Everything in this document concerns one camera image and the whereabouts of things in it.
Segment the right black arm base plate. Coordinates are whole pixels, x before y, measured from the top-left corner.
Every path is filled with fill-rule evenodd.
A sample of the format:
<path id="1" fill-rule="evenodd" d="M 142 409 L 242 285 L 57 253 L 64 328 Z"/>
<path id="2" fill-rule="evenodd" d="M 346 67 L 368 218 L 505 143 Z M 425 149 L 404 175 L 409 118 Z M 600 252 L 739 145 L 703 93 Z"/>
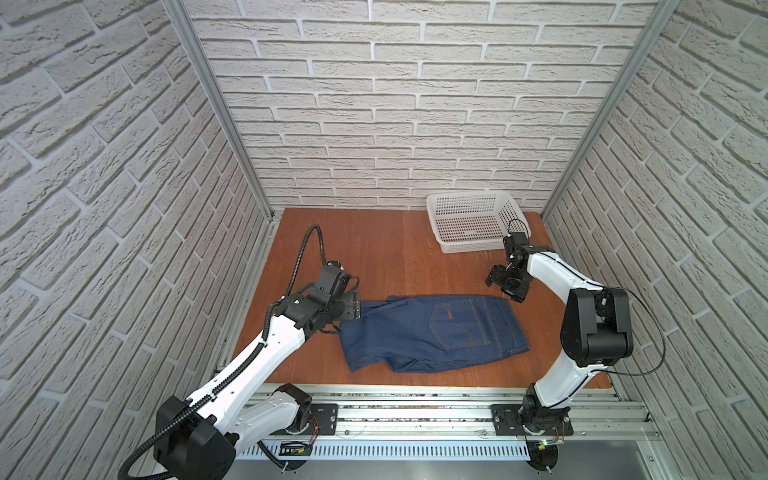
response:
<path id="1" fill-rule="evenodd" d="M 525 407 L 522 404 L 493 404 L 491 420 L 497 436 L 553 436 L 574 434 L 570 408 Z"/>

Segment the white plastic laundry basket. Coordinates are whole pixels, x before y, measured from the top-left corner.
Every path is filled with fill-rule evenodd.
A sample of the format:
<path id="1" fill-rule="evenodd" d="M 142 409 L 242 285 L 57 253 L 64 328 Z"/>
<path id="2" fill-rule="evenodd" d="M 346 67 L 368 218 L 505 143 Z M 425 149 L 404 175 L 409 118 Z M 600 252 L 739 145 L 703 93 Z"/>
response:
<path id="1" fill-rule="evenodd" d="M 532 234 L 518 203 L 505 191 L 436 193 L 427 197 L 426 206 L 445 254 L 503 250 L 510 233 Z"/>

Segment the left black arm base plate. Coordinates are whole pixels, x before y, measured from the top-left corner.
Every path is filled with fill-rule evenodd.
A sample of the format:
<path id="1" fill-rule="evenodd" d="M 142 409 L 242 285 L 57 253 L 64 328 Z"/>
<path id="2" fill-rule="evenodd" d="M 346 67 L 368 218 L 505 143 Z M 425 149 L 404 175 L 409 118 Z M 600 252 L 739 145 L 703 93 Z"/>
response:
<path id="1" fill-rule="evenodd" d="M 334 436 L 339 416 L 339 405 L 336 403 L 313 403 L 306 415 L 302 428 L 291 426 L 288 429 L 277 430 L 275 435 L 292 435 L 309 437 L 311 435 Z"/>

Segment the left aluminium corner post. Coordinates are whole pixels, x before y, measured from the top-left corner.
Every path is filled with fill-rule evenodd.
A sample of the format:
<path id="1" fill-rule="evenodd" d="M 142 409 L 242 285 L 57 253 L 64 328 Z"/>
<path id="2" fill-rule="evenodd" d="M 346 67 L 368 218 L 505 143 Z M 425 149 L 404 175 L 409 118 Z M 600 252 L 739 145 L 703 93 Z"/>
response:
<path id="1" fill-rule="evenodd" d="M 235 159 L 244 172 L 247 183 L 255 196 L 256 204 L 267 220 L 272 221 L 274 210 L 271 208 L 264 189 L 259 182 L 242 137 L 235 125 L 233 115 L 227 105 L 226 98 L 221 91 L 212 65 L 205 53 L 202 41 L 195 31 L 186 6 L 180 0 L 167 0 L 164 1 L 164 5 L 168 17 L 178 34 L 181 45 L 188 55 L 211 108 L 219 120 L 222 131 L 232 148 Z"/>

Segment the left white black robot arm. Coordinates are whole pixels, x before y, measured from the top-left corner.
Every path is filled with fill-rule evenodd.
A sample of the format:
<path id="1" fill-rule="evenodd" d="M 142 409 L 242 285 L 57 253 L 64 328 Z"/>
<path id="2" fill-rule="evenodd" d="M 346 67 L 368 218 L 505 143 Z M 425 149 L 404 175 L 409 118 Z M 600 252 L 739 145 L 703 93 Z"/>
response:
<path id="1" fill-rule="evenodd" d="M 213 379 L 188 397 L 168 398 L 158 409 L 148 449 L 163 467 L 161 479 L 221 479 L 236 457 L 278 432 L 316 436 L 312 397 L 284 384 L 255 406 L 248 403 L 268 377 L 312 335 L 335 321 L 360 316 L 360 295 L 337 261 L 316 282 L 284 296 L 263 331 Z"/>

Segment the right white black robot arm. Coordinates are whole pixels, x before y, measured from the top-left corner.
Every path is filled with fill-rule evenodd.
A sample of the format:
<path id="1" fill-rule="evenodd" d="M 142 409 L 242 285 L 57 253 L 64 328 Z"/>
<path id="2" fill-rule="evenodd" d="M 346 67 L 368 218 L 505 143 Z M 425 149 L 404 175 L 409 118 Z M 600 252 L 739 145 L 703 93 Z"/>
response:
<path id="1" fill-rule="evenodd" d="M 525 301 L 533 280 L 565 305 L 561 352 L 524 396 L 517 421 L 529 435 L 564 435 L 573 397 L 596 375 L 633 352 L 629 296 L 567 264 L 551 249 L 533 246 L 521 232 L 503 238 L 507 263 L 494 266 L 486 284 L 513 301 Z"/>

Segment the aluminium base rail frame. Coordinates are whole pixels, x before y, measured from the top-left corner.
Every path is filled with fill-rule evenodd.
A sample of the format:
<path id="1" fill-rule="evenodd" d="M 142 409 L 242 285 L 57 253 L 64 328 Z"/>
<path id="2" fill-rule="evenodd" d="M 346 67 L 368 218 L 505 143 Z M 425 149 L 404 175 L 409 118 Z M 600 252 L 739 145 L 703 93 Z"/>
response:
<path id="1" fill-rule="evenodd" d="M 263 385 L 248 404 L 255 406 L 276 388 Z M 496 435 L 490 406 L 522 404 L 522 388 L 304 384 L 301 389 L 312 404 L 339 405 L 336 434 L 271 434 L 239 459 L 262 460 L 267 453 L 287 459 L 289 442 L 297 441 L 311 445 L 308 460 L 541 460 L 550 468 L 571 443 L 598 441 L 604 453 L 629 442 L 653 455 L 662 440 L 645 405 L 623 401 L 611 389 L 588 389 L 572 400 L 574 434 L 567 437 Z"/>

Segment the dark blue denim trousers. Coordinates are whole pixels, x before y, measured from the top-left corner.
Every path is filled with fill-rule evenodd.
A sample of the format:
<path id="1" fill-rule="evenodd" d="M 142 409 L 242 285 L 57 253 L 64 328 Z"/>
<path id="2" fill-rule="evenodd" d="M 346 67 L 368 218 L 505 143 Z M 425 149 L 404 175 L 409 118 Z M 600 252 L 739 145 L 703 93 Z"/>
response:
<path id="1" fill-rule="evenodd" d="M 384 363 L 397 374 L 434 374 L 529 351 L 510 303 L 479 295 L 390 297 L 361 304 L 340 326 L 351 371 Z"/>

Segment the right aluminium corner post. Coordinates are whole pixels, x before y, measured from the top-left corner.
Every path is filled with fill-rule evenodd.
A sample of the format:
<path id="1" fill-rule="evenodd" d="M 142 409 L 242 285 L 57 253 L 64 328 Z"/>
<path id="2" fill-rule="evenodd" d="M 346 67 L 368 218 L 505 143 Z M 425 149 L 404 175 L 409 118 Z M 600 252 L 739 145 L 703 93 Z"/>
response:
<path id="1" fill-rule="evenodd" d="M 623 100 L 629 87 L 632 85 L 640 68 L 653 51 L 661 34 L 672 19 L 680 5 L 680 0 L 658 1 L 642 29 L 636 44 L 631 49 L 625 62 L 619 69 L 616 79 L 611 84 L 606 96 L 596 110 L 587 129 L 579 140 L 577 147 L 568 160 L 566 167 L 560 175 L 558 182 L 550 197 L 540 212 L 543 220 L 547 220 L 555 211 L 557 203 L 563 197 L 571 180 L 575 177 L 582 163 L 585 161 L 590 148 L 598 138 L 602 129 L 608 124 L 614 111 Z"/>

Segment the aluminium corner post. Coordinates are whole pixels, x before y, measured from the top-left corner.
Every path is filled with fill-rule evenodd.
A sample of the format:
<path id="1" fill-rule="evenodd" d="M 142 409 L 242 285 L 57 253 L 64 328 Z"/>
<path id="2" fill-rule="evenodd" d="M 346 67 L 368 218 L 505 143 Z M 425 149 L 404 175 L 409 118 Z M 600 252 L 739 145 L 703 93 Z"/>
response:
<path id="1" fill-rule="evenodd" d="M 557 203 L 563 197 L 571 180 L 575 177 L 582 163 L 585 161 L 590 148 L 598 138 L 602 129 L 608 124 L 614 111 L 623 100 L 629 87 L 632 85 L 640 68 L 653 51 L 661 34 L 672 19 L 680 5 L 680 0 L 658 1 L 642 29 L 636 44 L 631 49 L 625 62 L 619 69 L 616 79 L 611 84 L 606 96 L 596 110 L 587 129 L 579 140 L 577 147 L 568 160 L 566 167 L 560 175 L 558 182 L 550 197 L 540 212 L 543 220 L 547 220 L 555 211 Z"/>
<path id="2" fill-rule="evenodd" d="M 186 6 L 180 0 L 167 0 L 164 1 L 164 5 L 168 17 L 178 34 L 181 45 L 188 55 L 211 108 L 219 120 L 222 131 L 232 148 L 235 159 L 244 172 L 247 183 L 255 196 L 256 204 L 267 220 L 272 221 L 274 210 L 271 208 L 264 189 L 259 182 L 242 137 L 235 125 L 233 115 L 227 105 L 226 98 L 221 91 L 212 65 L 205 53 L 202 41 L 195 31 Z"/>

